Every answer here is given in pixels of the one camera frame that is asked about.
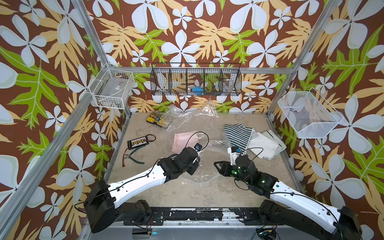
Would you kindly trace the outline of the clear plastic vacuum bag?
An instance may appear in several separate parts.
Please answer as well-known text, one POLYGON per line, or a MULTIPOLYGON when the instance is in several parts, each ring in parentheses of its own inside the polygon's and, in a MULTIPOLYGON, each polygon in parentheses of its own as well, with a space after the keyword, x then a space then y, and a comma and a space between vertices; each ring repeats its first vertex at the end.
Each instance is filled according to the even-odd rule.
POLYGON ((200 108, 182 110, 171 106, 165 114, 166 136, 170 149, 179 154, 185 147, 200 145, 199 166, 192 175, 181 175, 184 181, 205 185, 219 177, 215 162, 229 162, 230 140, 223 136, 223 128, 229 124, 229 115, 220 115, 217 106, 209 101, 200 108))

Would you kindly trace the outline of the pink towel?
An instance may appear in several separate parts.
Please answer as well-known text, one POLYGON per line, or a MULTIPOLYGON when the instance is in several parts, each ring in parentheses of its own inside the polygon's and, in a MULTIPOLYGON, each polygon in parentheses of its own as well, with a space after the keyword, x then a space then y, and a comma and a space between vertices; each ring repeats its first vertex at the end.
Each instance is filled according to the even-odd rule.
POLYGON ((172 152, 179 154, 185 147, 194 148, 199 143, 198 135, 195 132, 178 133, 174 135, 172 152))

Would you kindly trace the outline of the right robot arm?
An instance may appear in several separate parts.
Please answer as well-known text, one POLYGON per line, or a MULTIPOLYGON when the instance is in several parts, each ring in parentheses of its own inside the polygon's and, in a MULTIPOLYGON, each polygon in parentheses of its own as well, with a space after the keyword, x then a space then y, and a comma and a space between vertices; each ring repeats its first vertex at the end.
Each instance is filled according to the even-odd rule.
POLYGON ((248 155, 229 148, 230 161, 215 162, 219 174, 243 182, 266 198, 258 208, 260 221, 287 225, 319 240, 360 240, 363 230, 354 211, 312 199, 267 173, 260 172, 248 155))

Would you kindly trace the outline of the green white striped towel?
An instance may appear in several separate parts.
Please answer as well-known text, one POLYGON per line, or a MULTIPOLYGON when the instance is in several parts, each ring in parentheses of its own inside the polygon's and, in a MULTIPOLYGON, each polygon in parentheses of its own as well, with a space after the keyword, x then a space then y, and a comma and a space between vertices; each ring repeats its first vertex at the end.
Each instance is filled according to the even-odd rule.
POLYGON ((253 128, 243 124, 224 125, 221 141, 226 147, 239 147, 244 152, 252 138, 253 128))

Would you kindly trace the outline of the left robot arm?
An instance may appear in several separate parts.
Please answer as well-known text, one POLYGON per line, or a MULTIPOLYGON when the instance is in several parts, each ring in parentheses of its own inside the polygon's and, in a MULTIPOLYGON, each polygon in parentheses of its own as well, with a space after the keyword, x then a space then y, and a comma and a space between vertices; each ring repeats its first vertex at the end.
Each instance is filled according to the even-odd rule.
POLYGON ((145 200, 130 203, 136 195, 183 173, 193 175, 200 165, 202 145, 185 147, 179 154, 161 158, 153 167, 129 179, 107 184, 96 183, 84 202, 85 212, 92 233, 99 233, 115 222, 143 226, 152 221, 152 210, 145 200))

